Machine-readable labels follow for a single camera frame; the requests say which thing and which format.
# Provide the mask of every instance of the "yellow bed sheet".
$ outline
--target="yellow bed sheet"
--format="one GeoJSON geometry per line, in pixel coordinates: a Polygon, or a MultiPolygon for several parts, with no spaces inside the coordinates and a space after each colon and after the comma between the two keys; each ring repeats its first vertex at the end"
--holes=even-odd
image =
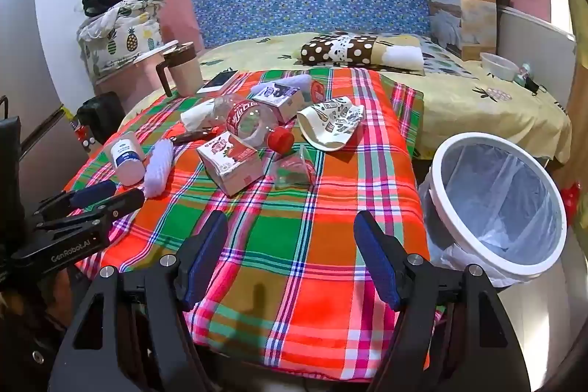
{"type": "MultiPolygon", "coordinates": [[[[212,79],[227,69],[242,71],[307,70],[295,51],[317,33],[248,39],[232,42],[200,57],[202,77],[212,79]]],[[[479,62],[462,62],[444,52],[476,78],[428,72],[424,77],[380,72],[424,94],[424,114],[416,141],[419,158],[432,158],[444,140],[463,132],[491,133],[510,140],[534,157],[557,158],[565,163],[570,155],[571,122],[547,92],[533,96],[521,86],[488,76],[479,62]]],[[[126,123],[157,98],[163,89],[139,102],[123,121],[126,123]]]]}

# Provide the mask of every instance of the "coca-cola bottle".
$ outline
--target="coca-cola bottle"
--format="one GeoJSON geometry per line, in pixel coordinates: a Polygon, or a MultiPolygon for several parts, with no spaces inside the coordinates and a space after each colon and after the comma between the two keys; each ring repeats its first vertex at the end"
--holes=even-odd
{"type": "Polygon", "coordinates": [[[229,132],[255,149],[268,147],[284,155],[294,143],[294,135],[278,126],[270,107],[239,94],[215,98],[211,123],[226,125],[229,132]]]}

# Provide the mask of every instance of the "blue gripper pad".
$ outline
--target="blue gripper pad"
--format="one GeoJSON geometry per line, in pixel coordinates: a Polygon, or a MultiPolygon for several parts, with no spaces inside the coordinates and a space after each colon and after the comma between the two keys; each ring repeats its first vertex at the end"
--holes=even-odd
{"type": "Polygon", "coordinates": [[[106,199],[116,192],[116,183],[112,180],[104,180],[95,185],[76,191],[69,200],[73,208],[83,210],[88,206],[106,199]]]}
{"type": "Polygon", "coordinates": [[[225,214],[213,211],[200,232],[180,246],[176,255],[180,265],[174,287],[183,311],[191,311],[204,299],[228,233],[225,214]]]}
{"type": "Polygon", "coordinates": [[[360,211],[354,220],[354,238],[380,299],[392,310],[399,310],[401,298],[396,289],[396,274],[382,250],[377,234],[383,231],[368,211],[360,211]]]}

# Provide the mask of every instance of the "red bottle cap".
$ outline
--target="red bottle cap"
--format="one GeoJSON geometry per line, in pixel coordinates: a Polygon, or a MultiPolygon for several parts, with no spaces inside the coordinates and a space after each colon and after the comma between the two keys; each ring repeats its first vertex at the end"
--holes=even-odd
{"type": "Polygon", "coordinates": [[[294,135],[290,130],[284,127],[276,127],[276,129],[268,135],[268,147],[280,155],[288,153],[293,145],[294,135]]]}

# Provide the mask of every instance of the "white and red carton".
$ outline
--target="white and red carton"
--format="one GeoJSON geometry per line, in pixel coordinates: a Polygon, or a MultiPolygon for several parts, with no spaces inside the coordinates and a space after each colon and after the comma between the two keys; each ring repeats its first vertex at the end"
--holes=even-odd
{"type": "Polygon", "coordinates": [[[227,196],[233,196],[263,176],[257,150],[231,132],[221,133],[196,151],[208,175],[227,196]]]}
{"type": "Polygon", "coordinates": [[[281,123],[288,123],[306,106],[302,90],[271,82],[253,100],[271,107],[281,123]]]}

